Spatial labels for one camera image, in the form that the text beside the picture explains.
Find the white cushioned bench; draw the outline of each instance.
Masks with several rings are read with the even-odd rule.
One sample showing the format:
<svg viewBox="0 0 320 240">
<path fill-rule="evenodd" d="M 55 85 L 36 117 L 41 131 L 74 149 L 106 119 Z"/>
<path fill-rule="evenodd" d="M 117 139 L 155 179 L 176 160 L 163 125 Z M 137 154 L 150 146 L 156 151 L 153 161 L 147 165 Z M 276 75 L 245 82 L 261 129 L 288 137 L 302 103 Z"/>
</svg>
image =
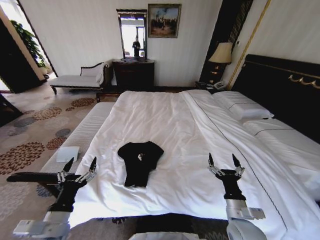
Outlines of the white cushioned bench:
<svg viewBox="0 0 320 240">
<path fill-rule="evenodd" d="M 65 140 L 61 147 L 80 147 L 78 160 L 73 163 L 70 173 L 75 173 L 83 156 L 87 152 L 90 143 L 114 106 L 114 102 L 99 102 L 85 116 L 80 124 L 75 128 L 71 135 Z M 52 155 L 49 161 L 40 170 L 41 173 L 57 173 L 60 172 L 65 162 L 57 162 L 58 150 Z"/>
<path fill-rule="evenodd" d="M 49 81 L 57 94 L 56 88 L 103 90 L 111 85 L 114 77 L 112 61 L 100 62 L 94 66 L 82 66 L 80 76 L 62 75 Z"/>
</svg>

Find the wooden dresser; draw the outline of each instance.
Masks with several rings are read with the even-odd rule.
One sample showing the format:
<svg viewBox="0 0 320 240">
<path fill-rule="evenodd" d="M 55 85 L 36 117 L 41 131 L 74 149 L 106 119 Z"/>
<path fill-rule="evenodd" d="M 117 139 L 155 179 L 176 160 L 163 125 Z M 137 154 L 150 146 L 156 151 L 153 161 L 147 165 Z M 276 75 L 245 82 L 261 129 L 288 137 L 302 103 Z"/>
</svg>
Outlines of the wooden dresser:
<svg viewBox="0 0 320 240">
<path fill-rule="evenodd" d="M 112 62 L 116 84 L 124 90 L 147 91 L 154 87 L 155 61 L 121 59 Z"/>
</svg>

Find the telephone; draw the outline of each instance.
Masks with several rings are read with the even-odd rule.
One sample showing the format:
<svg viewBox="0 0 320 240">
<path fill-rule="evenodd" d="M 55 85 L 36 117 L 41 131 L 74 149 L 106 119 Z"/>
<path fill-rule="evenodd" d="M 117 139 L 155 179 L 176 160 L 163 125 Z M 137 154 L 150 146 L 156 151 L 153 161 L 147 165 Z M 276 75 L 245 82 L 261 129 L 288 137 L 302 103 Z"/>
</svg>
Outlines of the telephone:
<svg viewBox="0 0 320 240">
<path fill-rule="evenodd" d="M 218 81 L 213 85 L 213 87 L 217 90 L 223 90 L 225 89 L 225 85 L 222 83 L 222 81 Z"/>
</svg>

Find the pillow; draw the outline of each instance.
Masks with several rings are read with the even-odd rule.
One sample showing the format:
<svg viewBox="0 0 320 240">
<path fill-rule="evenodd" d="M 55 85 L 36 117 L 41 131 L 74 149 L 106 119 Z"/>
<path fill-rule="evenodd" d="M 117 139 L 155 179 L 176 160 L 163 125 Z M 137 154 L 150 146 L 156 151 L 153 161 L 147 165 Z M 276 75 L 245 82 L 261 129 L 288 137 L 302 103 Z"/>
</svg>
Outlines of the pillow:
<svg viewBox="0 0 320 240">
<path fill-rule="evenodd" d="M 81 67 L 81 74 L 80 76 L 84 76 L 84 77 L 96 77 L 99 72 L 101 71 L 101 67 L 103 65 L 103 62 L 98 63 L 96 66 L 94 67 L 85 67 L 82 66 Z"/>
<path fill-rule="evenodd" d="M 106 85 L 111 85 L 111 81 L 113 79 L 113 73 L 114 73 L 114 70 L 112 68 L 112 60 L 109 60 L 109 61 L 105 61 L 100 69 L 99 69 L 99 73 L 96 75 L 95 77 L 95 81 L 101 85 L 104 81 L 104 77 L 106 78 L 105 79 L 105 84 Z"/>
<path fill-rule="evenodd" d="M 320 144 L 277 119 L 247 121 L 243 126 L 286 163 L 316 201 L 320 200 Z"/>
<path fill-rule="evenodd" d="M 269 119 L 274 116 L 263 106 L 237 91 L 216 92 L 213 97 L 238 121 L 242 119 Z"/>
</svg>

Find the mirror frame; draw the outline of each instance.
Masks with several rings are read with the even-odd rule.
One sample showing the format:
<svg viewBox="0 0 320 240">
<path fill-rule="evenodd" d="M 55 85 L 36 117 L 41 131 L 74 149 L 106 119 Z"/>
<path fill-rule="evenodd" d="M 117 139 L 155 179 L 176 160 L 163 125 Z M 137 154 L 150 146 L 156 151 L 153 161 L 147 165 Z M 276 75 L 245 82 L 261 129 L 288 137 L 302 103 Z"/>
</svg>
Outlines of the mirror frame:
<svg viewBox="0 0 320 240">
<path fill-rule="evenodd" d="M 120 28 L 120 37 L 121 37 L 121 45 L 122 45 L 122 53 L 123 53 L 123 59 L 131 59 L 131 60 L 139 60 L 139 59 L 147 59 L 147 10 L 146 9 L 117 9 L 117 16 L 119 21 L 119 28 Z M 143 22 L 144 22 L 144 43 L 143 43 L 143 49 L 144 49 L 144 57 L 140 56 L 139 58 L 134 56 L 126 56 L 125 55 L 125 47 L 124 47 L 124 40 L 122 36 L 122 24 L 121 24 L 121 14 L 123 15 L 132 15 L 134 17 L 134 14 L 142 14 L 143 15 Z"/>
</svg>

